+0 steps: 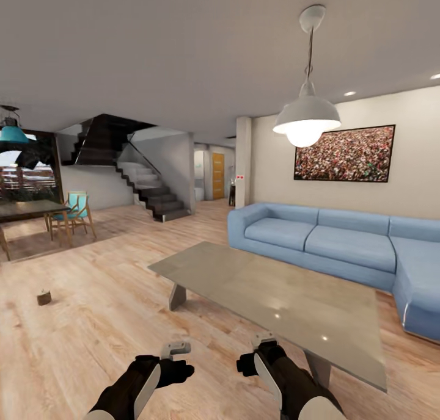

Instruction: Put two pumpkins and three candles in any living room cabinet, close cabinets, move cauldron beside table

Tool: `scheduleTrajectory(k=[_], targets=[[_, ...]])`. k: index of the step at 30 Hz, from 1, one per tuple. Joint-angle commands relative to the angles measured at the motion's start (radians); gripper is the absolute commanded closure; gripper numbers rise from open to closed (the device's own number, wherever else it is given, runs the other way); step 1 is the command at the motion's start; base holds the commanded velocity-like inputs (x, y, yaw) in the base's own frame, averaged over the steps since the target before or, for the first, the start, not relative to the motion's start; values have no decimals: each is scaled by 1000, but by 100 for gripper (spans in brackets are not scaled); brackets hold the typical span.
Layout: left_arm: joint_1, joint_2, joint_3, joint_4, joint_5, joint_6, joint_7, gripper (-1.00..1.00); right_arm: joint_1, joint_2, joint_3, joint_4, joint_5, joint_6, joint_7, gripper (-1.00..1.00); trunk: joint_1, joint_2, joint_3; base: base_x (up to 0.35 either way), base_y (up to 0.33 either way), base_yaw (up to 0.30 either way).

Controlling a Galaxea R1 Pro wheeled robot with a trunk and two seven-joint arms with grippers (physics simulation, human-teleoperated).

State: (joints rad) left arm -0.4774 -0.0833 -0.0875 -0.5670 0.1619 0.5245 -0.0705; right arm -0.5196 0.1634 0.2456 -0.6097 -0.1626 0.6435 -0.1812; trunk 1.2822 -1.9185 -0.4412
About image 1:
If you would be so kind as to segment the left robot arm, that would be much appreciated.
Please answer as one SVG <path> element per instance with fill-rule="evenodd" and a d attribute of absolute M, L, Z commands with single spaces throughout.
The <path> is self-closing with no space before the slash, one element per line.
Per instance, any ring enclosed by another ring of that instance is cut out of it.
<path fill-rule="evenodd" d="M 82 420 L 138 420 L 155 389 L 184 383 L 193 375 L 193 365 L 174 361 L 172 356 L 190 352 L 191 344 L 180 341 L 165 343 L 161 360 L 153 355 L 136 356 L 115 384 L 102 391 Z"/>

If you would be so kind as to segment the pillar candle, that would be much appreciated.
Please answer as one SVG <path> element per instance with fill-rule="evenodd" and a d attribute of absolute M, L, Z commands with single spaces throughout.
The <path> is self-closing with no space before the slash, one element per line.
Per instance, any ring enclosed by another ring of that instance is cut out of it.
<path fill-rule="evenodd" d="M 37 304 L 39 306 L 46 305 L 46 303 L 49 303 L 51 301 L 51 291 L 49 289 L 42 290 L 37 293 Z"/>

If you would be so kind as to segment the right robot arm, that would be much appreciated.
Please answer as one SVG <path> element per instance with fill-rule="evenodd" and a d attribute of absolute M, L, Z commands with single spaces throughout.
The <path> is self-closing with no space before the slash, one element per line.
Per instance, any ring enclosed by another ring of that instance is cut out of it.
<path fill-rule="evenodd" d="M 316 387 L 312 374 L 300 369 L 276 340 L 271 331 L 252 333 L 252 353 L 236 361 L 238 372 L 259 375 L 290 420 L 348 420 Z"/>

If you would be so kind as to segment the cauldron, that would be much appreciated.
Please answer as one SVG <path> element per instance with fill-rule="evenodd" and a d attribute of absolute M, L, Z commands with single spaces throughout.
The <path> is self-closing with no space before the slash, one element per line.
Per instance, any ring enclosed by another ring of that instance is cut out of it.
<path fill-rule="evenodd" d="M 322 393 L 325 395 L 325 397 L 332 402 L 332 404 L 338 408 L 338 410 L 340 412 L 342 412 L 342 414 L 344 415 L 344 412 L 342 410 L 342 407 L 339 405 L 339 402 L 337 401 L 337 399 L 334 397 L 334 395 L 330 392 L 330 390 L 328 390 L 327 388 L 325 388 L 323 385 L 319 385 L 317 384 L 316 387 L 322 391 Z M 280 420 L 290 420 L 288 416 L 284 416 L 283 413 L 280 411 Z"/>

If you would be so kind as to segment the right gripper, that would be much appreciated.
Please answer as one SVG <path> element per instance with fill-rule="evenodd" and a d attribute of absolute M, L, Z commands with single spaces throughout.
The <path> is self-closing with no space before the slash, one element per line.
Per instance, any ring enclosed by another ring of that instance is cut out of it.
<path fill-rule="evenodd" d="M 244 355 L 240 356 L 240 359 L 238 361 L 236 361 L 238 372 L 243 372 L 243 375 L 245 377 L 257 375 L 254 363 L 254 355 L 255 352 L 245 353 Z"/>

